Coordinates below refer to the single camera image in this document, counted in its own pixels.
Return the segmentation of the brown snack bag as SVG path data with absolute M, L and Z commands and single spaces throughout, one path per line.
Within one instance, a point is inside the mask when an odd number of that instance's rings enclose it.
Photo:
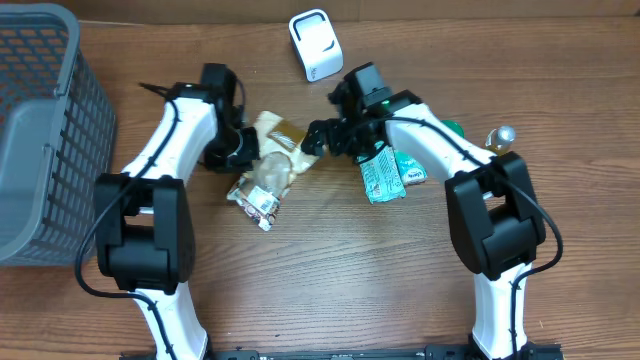
M 319 157 L 302 151 L 306 132 L 275 113 L 261 112 L 254 127 L 259 159 L 231 187 L 227 199 L 235 202 L 263 231 L 269 231 L 292 183 Z

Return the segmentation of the teal wipes packet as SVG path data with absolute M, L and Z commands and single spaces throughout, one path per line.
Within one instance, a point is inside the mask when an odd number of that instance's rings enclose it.
M 393 149 L 385 142 L 375 144 L 375 157 L 359 156 L 365 194 L 371 204 L 388 202 L 406 196 Z

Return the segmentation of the small teal carton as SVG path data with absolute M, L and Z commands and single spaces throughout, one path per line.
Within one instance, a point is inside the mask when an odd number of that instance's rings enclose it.
M 396 165 L 405 186 L 417 185 L 428 178 L 425 168 L 408 154 L 395 150 Z

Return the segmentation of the green lid jar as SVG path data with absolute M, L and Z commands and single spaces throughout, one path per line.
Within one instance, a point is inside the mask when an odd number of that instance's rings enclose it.
M 455 122 L 453 120 L 442 120 L 442 123 L 444 125 L 446 125 L 449 129 L 454 131 L 461 138 L 465 137 L 464 129 L 459 123 L 457 123 L 457 122 Z

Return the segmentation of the yellow dish soap bottle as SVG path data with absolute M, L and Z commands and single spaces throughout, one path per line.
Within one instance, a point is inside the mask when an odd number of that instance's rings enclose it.
M 513 127 L 504 125 L 493 129 L 485 141 L 485 148 L 498 156 L 510 151 L 511 145 L 516 140 L 516 131 Z

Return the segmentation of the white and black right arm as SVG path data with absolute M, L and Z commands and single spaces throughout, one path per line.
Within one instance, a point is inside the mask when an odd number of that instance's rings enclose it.
M 372 63 L 329 94 L 338 117 L 309 125 L 301 148 L 368 160 L 381 145 L 403 152 L 444 187 L 451 242 L 474 275 L 475 323 L 466 345 L 430 345 L 431 359 L 553 359 L 524 331 L 525 286 L 546 238 L 527 165 L 456 134 L 409 90 L 395 93 Z

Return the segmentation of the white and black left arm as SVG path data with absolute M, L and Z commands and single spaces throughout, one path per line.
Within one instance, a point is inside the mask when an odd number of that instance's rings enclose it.
M 197 83 L 143 87 L 163 99 L 163 117 L 132 162 L 96 179 L 96 218 L 86 236 L 95 242 L 100 272 L 118 289 L 90 287 L 81 258 L 75 277 L 93 296 L 138 305 L 156 344 L 153 358 L 210 359 L 210 336 L 188 286 L 196 250 L 186 185 L 197 165 L 218 173 L 252 169 L 259 158 L 257 131 L 234 102 L 244 87 L 224 64 L 205 64 Z

